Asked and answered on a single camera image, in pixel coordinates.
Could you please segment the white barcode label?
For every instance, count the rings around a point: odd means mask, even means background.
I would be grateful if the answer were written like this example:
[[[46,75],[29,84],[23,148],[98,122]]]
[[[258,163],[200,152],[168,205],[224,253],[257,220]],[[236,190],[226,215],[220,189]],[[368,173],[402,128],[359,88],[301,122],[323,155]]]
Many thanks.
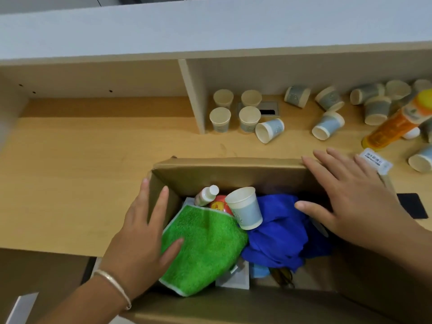
[[[359,156],[366,160],[370,166],[374,168],[381,176],[387,175],[393,167],[391,162],[383,158],[371,148],[365,148]]]

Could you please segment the black flat rectangular object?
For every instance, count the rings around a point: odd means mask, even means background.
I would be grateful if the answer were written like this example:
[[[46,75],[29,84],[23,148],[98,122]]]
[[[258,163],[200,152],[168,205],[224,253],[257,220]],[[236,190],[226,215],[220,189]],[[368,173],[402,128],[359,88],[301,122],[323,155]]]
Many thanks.
[[[416,193],[399,193],[397,198],[401,206],[413,219],[428,219],[429,216]]]

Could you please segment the white panel below desk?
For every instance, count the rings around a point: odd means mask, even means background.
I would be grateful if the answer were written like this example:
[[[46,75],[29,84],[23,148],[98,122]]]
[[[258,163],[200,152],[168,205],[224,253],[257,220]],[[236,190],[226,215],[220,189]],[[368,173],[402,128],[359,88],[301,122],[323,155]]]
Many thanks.
[[[17,298],[5,324],[26,324],[39,292],[21,295]]]

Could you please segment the person's right hand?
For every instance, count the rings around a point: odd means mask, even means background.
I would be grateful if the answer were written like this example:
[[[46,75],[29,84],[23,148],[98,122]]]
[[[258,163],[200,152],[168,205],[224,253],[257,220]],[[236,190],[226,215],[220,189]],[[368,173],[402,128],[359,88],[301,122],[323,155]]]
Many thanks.
[[[313,174],[316,158],[302,156]],[[329,197],[340,238],[363,248],[387,255],[390,243],[416,222],[403,209],[382,181],[349,181],[336,189],[324,189]]]

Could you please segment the person's left hand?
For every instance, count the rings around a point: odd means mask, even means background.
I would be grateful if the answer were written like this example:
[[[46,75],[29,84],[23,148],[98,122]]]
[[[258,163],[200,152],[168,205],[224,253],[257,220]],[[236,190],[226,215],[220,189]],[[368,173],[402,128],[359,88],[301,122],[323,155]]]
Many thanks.
[[[160,269],[162,233],[169,198],[162,188],[147,222],[126,222],[112,238],[96,275],[108,279],[129,301],[143,294],[166,271]]]

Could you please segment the beige wooden desk shelf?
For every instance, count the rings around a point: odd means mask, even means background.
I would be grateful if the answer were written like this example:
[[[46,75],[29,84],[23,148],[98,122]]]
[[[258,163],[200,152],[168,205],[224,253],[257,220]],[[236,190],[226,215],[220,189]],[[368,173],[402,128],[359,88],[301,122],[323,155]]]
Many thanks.
[[[0,77],[34,98],[189,96],[202,127],[204,97],[228,89],[282,95],[289,86],[340,92],[393,79],[432,79],[432,47],[410,50],[0,65]]]

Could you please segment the light blue small item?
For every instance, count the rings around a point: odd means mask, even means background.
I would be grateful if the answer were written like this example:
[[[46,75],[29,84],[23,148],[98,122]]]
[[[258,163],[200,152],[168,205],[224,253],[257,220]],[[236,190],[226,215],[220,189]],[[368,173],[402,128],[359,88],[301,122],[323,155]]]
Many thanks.
[[[256,263],[249,263],[249,275],[251,279],[261,279],[271,275],[270,269]]]

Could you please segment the scattered group of paper cups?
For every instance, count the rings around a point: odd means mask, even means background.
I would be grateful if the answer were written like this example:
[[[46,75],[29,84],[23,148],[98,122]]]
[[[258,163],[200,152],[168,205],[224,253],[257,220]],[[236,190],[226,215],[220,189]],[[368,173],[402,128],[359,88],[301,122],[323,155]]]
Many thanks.
[[[404,81],[392,80],[385,85],[373,83],[360,86],[351,91],[349,100],[352,105],[364,107],[364,123],[369,126],[379,127],[391,114],[392,104],[399,101],[397,111],[409,103],[420,91],[431,89],[432,81],[416,80],[412,85]],[[289,86],[284,102],[300,109],[306,106],[311,89],[304,86]],[[213,129],[219,133],[228,131],[231,119],[230,106],[234,94],[230,90],[218,90],[213,94],[213,100],[217,107],[210,112],[209,118]],[[340,93],[335,87],[329,86],[320,91],[315,97],[316,103],[325,110],[320,121],[312,128],[311,134],[318,140],[325,141],[337,130],[345,125],[345,120],[338,113],[345,105]],[[259,141],[269,143],[279,136],[285,129],[280,118],[262,122],[260,111],[252,106],[257,106],[262,101],[262,95],[256,90],[247,90],[241,95],[238,117],[240,128],[245,133],[255,133]],[[418,127],[404,134],[401,138],[413,139],[419,136],[420,126],[428,136],[429,146],[408,158],[408,164],[417,172],[432,171],[432,117]]]

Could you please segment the grey partition panel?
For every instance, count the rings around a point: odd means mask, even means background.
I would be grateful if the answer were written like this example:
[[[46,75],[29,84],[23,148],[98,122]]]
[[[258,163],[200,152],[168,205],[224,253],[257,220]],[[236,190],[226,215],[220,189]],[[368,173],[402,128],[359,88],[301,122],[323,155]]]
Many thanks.
[[[432,0],[187,0],[0,15],[0,65],[432,49]]]

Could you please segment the brown cardboard box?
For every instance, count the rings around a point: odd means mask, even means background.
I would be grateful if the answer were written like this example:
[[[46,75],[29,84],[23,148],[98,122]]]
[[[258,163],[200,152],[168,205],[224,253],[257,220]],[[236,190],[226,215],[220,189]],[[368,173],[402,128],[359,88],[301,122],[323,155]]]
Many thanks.
[[[149,178],[150,210],[162,187],[169,187],[165,223],[180,210],[183,197],[212,184],[224,193],[252,186],[258,195],[296,194],[331,209],[324,189],[297,159],[174,157],[155,164]],[[180,297],[157,283],[121,316],[136,324],[432,324],[432,293],[376,253],[336,239],[332,256],[306,267],[332,290],[264,282],[249,290],[209,287]]]

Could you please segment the white flat packet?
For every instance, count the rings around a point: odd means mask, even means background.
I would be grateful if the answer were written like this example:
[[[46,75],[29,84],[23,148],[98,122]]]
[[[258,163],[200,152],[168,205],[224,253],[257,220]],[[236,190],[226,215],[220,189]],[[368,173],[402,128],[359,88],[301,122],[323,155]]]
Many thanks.
[[[249,262],[239,258],[237,263],[215,280],[217,287],[250,289]]]

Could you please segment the orange bottle with yellow cap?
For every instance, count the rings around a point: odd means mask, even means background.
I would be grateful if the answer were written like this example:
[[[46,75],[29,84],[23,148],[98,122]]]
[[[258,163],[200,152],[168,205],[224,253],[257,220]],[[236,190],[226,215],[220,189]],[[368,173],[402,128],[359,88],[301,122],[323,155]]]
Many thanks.
[[[420,91],[372,133],[362,139],[364,149],[380,150],[432,117],[432,88]]]

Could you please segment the small white plastic bottle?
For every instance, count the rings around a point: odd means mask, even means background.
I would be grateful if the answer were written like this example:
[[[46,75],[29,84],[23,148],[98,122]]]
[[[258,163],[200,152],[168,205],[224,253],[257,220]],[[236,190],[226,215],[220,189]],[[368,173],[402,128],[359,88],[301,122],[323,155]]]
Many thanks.
[[[215,200],[219,194],[219,187],[211,185],[203,188],[194,198],[193,204],[197,207],[205,207]]]

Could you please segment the person's left forearm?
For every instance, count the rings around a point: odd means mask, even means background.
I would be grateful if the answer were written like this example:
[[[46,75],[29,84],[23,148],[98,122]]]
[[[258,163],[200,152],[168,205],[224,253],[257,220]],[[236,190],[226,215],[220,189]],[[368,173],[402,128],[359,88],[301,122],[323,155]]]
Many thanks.
[[[109,324],[130,305],[119,289],[97,274],[36,324]]]

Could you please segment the blue cloth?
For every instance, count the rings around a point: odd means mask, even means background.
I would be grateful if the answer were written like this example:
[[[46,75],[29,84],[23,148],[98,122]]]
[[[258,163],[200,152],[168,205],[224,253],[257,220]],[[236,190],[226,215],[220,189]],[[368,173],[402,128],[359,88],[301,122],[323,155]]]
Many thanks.
[[[309,216],[295,208],[298,200],[289,194],[257,198],[263,222],[247,231],[248,243],[240,255],[245,261],[295,272],[307,259],[332,254],[331,238],[324,236]]]

